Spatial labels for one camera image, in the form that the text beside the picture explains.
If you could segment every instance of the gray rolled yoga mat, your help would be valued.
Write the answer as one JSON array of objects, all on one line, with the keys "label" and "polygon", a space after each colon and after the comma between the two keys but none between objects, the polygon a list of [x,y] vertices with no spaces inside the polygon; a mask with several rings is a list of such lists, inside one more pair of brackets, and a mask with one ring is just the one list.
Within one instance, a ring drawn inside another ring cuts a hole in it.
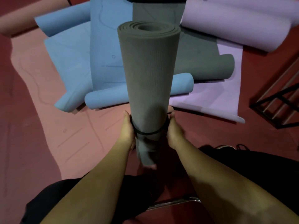
[{"label": "gray rolled yoga mat", "polygon": [[159,140],[165,133],[163,125],[181,30],[170,23],[130,21],[117,31],[137,132],[137,155],[144,165],[153,165],[159,158]]},{"label": "gray rolled yoga mat", "polygon": [[[179,25],[185,3],[133,3],[134,21],[169,22]],[[228,79],[234,71],[234,57],[219,55],[217,38],[181,28],[174,74],[189,72],[194,80]]]}]

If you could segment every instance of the black strap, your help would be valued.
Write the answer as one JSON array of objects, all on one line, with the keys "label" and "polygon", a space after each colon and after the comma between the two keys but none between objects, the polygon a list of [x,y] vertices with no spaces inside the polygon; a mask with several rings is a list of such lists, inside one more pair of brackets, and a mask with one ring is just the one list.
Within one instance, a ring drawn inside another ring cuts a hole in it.
[{"label": "black strap", "polygon": [[146,135],[146,136],[149,136],[149,135],[153,135],[153,134],[159,133],[159,132],[161,132],[163,129],[166,129],[166,130],[167,130],[167,129],[168,129],[168,125],[169,125],[169,118],[168,118],[168,115],[166,115],[165,123],[163,124],[163,126],[162,126],[159,130],[154,131],[154,132],[151,132],[151,133],[144,133],[144,132],[141,132],[141,131],[139,131],[138,129],[136,129],[136,127],[135,127],[134,124],[133,124],[132,115],[130,115],[130,121],[131,121],[131,124],[132,124],[132,126],[133,126],[133,128],[134,128],[135,133],[137,133],[137,134],[141,134],[141,135]]}]

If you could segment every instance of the spiral end of rolled mat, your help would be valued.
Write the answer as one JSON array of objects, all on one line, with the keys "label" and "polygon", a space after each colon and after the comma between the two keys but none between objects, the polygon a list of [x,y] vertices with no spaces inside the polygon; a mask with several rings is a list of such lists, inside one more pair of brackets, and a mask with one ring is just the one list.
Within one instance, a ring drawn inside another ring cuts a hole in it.
[{"label": "spiral end of rolled mat", "polygon": [[117,32],[119,34],[128,34],[130,37],[136,36],[143,39],[168,37],[176,35],[181,32],[179,26],[171,23],[151,22],[151,21],[129,21],[118,26]]}]

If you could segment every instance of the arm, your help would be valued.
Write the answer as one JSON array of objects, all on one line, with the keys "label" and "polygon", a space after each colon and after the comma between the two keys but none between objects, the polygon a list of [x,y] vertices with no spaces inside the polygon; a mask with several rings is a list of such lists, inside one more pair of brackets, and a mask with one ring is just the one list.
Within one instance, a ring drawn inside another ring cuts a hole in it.
[{"label": "arm", "polygon": [[299,223],[299,217],[271,194],[185,139],[174,113],[167,138],[216,223]]},{"label": "arm", "polygon": [[104,159],[49,212],[41,224],[108,224],[112,221],[131,148],[133,127],[127,112],[121,135]]}]

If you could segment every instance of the person's left hand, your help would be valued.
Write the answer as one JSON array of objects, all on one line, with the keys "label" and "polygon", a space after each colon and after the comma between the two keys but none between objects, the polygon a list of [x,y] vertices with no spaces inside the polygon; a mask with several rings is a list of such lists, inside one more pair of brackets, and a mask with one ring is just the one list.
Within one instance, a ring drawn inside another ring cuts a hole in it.
[{"label": "person's left hand", "polygon": [[126,143],[130,146],[131,149],[135,147],[135,134],[134,129],[130,121],[130,115],[127,111],[123,112],[123,125],[121,127],[121,135],[119,140],[123,143]]}]

